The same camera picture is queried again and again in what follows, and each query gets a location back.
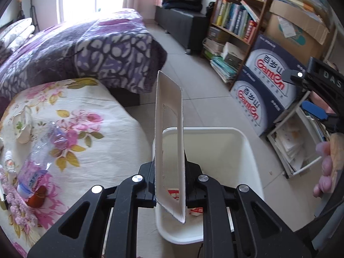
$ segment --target tiled floor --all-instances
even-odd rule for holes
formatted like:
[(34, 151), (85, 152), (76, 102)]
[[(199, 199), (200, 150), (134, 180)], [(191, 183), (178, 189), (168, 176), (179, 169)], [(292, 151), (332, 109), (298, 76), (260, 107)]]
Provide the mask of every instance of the tiled floor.
[[(184, 126), (235, 127), (241, 130), (249, 139), (259, 166), (266, 202), (292, 230), (312, 220), (319, 203), (312, 197), (312, 187), (321, 174), (320, 164), (302, 176), (287, 180), (272, 147), (255, 134), (209, 63), (198, 56), (186, 55), (184, 48), (171, 35), (164, 34), (161, 27), (149, 25), (148, 29), (168, 53), (162, 71), (183, 90)], [(127, 111), (140, 122), (152, 142), (155, 93), (143, 95), (141, 103), (138, 107), (128, 107)], [(171, 126), (176, 126), (176, 118), (171, 112), (165, 112), (164, 127)]]

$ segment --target silver screw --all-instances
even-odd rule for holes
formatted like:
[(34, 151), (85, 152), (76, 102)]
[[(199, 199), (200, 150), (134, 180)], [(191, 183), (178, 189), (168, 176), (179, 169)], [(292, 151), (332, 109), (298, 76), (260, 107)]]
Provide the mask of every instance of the silver screw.
[(246, 192), (248, 192), (248, 191), (250, 190), (250, 188), (248, 188), (247, 185), (242, 184), (242, 185), (239, 186), (239, 190), (240, 190), (241, 192), (246, 193)]
[(94, 193), (94, 194), (98, 194), (100, 192), (103, 191), (103, 188), (100, 186), (100, 185), (95, 185), (91, 188), (91, 191)]
[(209, 177), (207, 175), (199, 175), (198, 180), (201, 182), (206, 182), (209, 180)]
[(141, 180), (143, 180), (143, 176), (142, 175), (134, 175), (131, 180), (133, 182), (140, 182)]

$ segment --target pillow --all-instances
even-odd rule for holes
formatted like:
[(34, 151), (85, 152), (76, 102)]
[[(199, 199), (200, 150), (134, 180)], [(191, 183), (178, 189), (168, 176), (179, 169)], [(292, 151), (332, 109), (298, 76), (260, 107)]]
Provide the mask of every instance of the pillow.
[(30, 37), (30, 35), (35, 31), (35, 26), (30, 25), (26, 28), (18, 37), (11, 42), (4, 51), (0, 52), (0, 65), (6, 61), (15, 51), (17, 51)]
[(32, 18), (26, 18), (14, 22), (0, 34), (0, 52), (4, 51), (32, 23)]

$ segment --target white plastic bin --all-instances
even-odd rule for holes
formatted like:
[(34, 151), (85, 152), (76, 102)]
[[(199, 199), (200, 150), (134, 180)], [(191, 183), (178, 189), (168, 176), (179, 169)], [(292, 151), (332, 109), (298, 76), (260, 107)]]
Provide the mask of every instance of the white plastic bin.
[[(247, 184), (262, 199), (263, 187), (251, 146), (245, 135), (235, 128), (184, 128), (187, 160), (199, 164), (202, 172), (222, 185), (237, 187)], [(163, 170), (166, 189), (178, 188), (177, 128), (163, 132)], [(181, 224), (157, 204), (155, 220), (160, 235), (174, 244), (203, 241), (203, 217), (186, 212)]]

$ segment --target blue printed box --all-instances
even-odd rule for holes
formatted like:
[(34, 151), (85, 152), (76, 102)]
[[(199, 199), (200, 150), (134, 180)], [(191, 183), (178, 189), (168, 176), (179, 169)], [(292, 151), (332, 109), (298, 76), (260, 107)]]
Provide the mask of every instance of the blue printed box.
[(246, 66), (230, 93), (259, 136), (270, 129), (285, 111), (265, 84)]
[(295, 57), (271, 39), (259, 35), (245, 64), (287, 109), (301, 94), (301, 88), (282, 81), (287, 69), (306, 71)]

